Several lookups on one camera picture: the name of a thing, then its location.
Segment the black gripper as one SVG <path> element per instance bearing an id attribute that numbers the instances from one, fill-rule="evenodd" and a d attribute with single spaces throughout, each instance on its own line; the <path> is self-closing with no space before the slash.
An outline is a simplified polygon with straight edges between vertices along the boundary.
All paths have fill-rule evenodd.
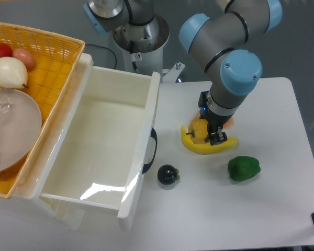
<path id="1" fill-rule="evenodd" d="M 223 125 L 228 121 L 228 116 L 220 116 L 213 113 L 208 107 L 209 91 L 201 92 L 198 107 L 200 109 L 200 118 L 207 121 L 208 136 L 206 143 L 211 146 L 219 145 L 228 140 L 226 133 L 223 131 Z"/>

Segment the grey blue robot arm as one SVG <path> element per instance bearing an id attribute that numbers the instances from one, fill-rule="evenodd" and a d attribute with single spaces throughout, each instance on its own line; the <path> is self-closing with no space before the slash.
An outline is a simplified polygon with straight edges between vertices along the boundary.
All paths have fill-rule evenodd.
<path id="1" fill-rule="evenodd" d="M 87 1 L 83 9 L 98 34 L 113 34 L 127 71 L 162 72 L 163 47 L 170 33 L 153 1 Z M 224 124 L 262 75 L 259 58 L 240 45 L 276 27 L 283 15 L 280 1 L 224 1 L 222 9 L 224 14 L 215 20 L 205 14 L 191 16 L 178 34 L 185 51 L 212 83 L 198 102 L 200 117 L 207 121 L 204 140 L 211 145 L 227 140 Z"/>

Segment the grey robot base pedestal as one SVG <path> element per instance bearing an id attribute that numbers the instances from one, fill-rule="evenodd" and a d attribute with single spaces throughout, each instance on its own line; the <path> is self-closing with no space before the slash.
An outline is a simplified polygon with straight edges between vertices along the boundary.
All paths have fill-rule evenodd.
<path id="1" fill-rule="evenodd" d="M 160 15 L 154 15 L 144 26 L 124 24 L 113 31 L 113 39 L 121 49 L 124 69 L 127 72 L 151 75 L 158 72 L 161 83 L 176 83 L 185 69 L 177 62 L 171 69 L 163 67 L 163 48 L 170 36 L 169 26 Z"/>

